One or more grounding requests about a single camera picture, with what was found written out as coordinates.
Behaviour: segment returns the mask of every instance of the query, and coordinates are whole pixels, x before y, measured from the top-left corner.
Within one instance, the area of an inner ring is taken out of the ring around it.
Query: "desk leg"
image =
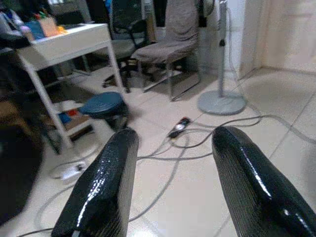
[[[53,120],[59,134],[62,136],[63,141],[65,142],[67,148],[71,148],[73,146],[73,143],[71,142],[69,136],[67,135],[67,132],[64,128],[64,125],[62,124],[61,120],[59,119],[56,111],[54,110],[54,105],[51,102],[47,91],[45,90],[44,85],[42,84],[37,72],[29,67],[25,67],[27,73],[29,74],[35,88],[36,91],[39,93],[39,96],[42,100],[42,102],[44,103],[50,118]]]
[[[114,54],[112,43],[108,44],[108,52],[109,52],[109,55],[110,55],[110,61],[111,61],[112,69],[114,71],[115,81],[117,83],[117,86],[119,87],[120,92],[123,94],[123,92],[124,92],[123,82],[122,82],[122,79],[120,78],[119,67],[118,67],[117,60],[115,58],[115,54]]]

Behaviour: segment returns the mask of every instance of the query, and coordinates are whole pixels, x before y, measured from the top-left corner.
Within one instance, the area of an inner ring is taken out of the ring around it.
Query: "desk drawer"
[[[36,70],[52,66],[104,47],[111,37],[106,24],[87,25],[68,34],[49,37],[17,50]]]

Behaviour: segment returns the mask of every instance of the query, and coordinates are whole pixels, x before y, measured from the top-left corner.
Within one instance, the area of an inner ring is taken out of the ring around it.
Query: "round stool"
[[[109,132],[109,126],[116,132],[127,125],[128,108],[117,92],[95,95],[79,111],[93,119],[92,126],[101,141],[108,137],[106,134],[112,135],[112,132]]]

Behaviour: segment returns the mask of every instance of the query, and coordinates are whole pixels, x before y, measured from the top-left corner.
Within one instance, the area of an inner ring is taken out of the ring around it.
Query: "gray upholstered chair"
[[[179,98],[184,92],[200,82],[200,78],[190,88],[177,96],[173,96],[173,68],[174,62],[195,52],[198,45],[198,8],[199,0],[168,0],[166,9],[166,36],[155,44],[138,49],[132,58],[138,60],[138,71],[142,78],[143,91],[168,80],[168,92],[171,101]],[[146,80],[142,77],[142,63],[165,64],[167,77],[145,87]]]
[[[147,24],[144,18],[142,0],[112,0],[110,11],[112,45],[120,73],[127,72],[127,77],[123,78],[126,92],[129,92],[127,78],[130,77],[131,71],[128,64],[130,56],[147,44]],[[98,58],[108,59],[107,48],[95,51],[93,54]],[[104,87],[111,78],[105,80]]]

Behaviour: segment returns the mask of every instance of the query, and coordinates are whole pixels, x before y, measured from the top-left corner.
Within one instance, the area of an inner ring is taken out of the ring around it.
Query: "floor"
[[[102,80],[110,73],[108,68],[103,68],[95,71],[90,78],[75,78],[74,83],[92,93],[113,91],[116,90],[114,86],[106,89],[101,87]],[[192,83],[195,79],[196,75],[193,75],[179,86]],[[261,69],[240,83],[249,103],[263,114],[281,116],[309,137],[316,139],[315,76]],[[233,80],[226,80],[225,87],[227,90],[237,90]],[[139,88],[132,88],[132,92],[124,95],[124,98],[131,110],[129,126],[140,137],[138,155],[144,156],[154,151],[175,123],[184,116],[209,125],[220,125],[225,121],[255,115],[251,108],[246,108],[236,116],[203,114],[197,108],[198,97],[203,92],[216,88],[216,78],[205,76],[199,86],[173,103],[168,100],[166,85],[162,84],[144,94]],[[258,125],[242,130],[293,183],[316,212],[316,147],[271,119],[264,119]],[[204,137],[205,133],[192,133],[189,143],[196,144]],[[88,155],[97,146],[94,134],[89,134],[77,141],[75,147],[77,153]],[[210,140],[197,148],[186,150],[184,156],[200,156],[209,152]],[[180,153],[181,149],[173,148],[160,157],[178,157]],[[0,236],[14,237],[54,226],[71,189],[52,199],[52,196],[69,184],[51,180],[47,171],[59,163],[78,157],[67,149],[64,149],[62,156],[56,156],[46,147],[44,158],[25,211],[2,226]],[[143,160],[137,163],[130,217],[140,213],[152,202],[168,180],[173,166],[174,162],[166,161]],[[37,236],[47,237],[49,233]],[[170,187],[150,211],[129,224],[127,236],[236,237],[213,157],[181,162]]]

